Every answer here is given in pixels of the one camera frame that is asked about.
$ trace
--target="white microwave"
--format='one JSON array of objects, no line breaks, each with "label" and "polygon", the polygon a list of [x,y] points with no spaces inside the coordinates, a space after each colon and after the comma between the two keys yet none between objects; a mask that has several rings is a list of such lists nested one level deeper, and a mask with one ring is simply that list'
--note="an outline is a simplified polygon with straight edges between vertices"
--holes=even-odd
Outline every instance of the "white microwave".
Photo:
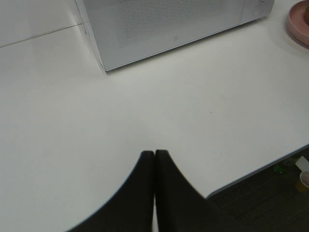
[{"label": "white microwave", "polygon": [[104,70],[268,15],[274,0],[76,0]]}]

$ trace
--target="pink bowl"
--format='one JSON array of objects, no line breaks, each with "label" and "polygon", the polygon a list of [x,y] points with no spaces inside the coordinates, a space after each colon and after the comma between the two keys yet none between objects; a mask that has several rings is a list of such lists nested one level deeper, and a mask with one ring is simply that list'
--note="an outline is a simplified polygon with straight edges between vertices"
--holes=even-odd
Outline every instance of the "pink bowl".
[{"label": "pink bowl", "polygon": [[289,11],[288,29],[302,43],[309,46],[309,25],[305,21],[305,10],[309,1],[301,1]]}]

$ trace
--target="white wall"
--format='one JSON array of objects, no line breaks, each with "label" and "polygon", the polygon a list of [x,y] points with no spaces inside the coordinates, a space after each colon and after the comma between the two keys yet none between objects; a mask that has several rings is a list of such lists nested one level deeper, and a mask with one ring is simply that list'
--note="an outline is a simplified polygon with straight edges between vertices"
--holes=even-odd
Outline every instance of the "white wall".
[{"label": "white wall", "polygon": [[79,22],[74,0],[0,0],[0,47]]}]

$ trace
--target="plastic cup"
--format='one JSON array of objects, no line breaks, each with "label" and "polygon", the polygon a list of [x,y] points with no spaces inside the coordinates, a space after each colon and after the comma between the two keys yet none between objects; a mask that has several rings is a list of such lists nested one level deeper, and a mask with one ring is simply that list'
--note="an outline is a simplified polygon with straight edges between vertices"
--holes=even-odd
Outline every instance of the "plastic cup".
[{"label": "plastic cup", "polygon": [[309,190],[309,172],[302,172],[299,175],[299,180],[295,183],[295,186],[300,192],[307,192]]}]

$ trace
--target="table surface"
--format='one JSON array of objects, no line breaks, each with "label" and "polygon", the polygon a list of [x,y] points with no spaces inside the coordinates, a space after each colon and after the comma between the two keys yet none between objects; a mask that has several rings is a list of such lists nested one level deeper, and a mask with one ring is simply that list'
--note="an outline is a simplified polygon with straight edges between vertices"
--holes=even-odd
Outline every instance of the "table surface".
[{"label": "table surface", "polygon": [[0,231],[65,231],[143,150],[203,195],[309,142],[309,50],[272,14],[105,73],[82,26],[0,50]]}]

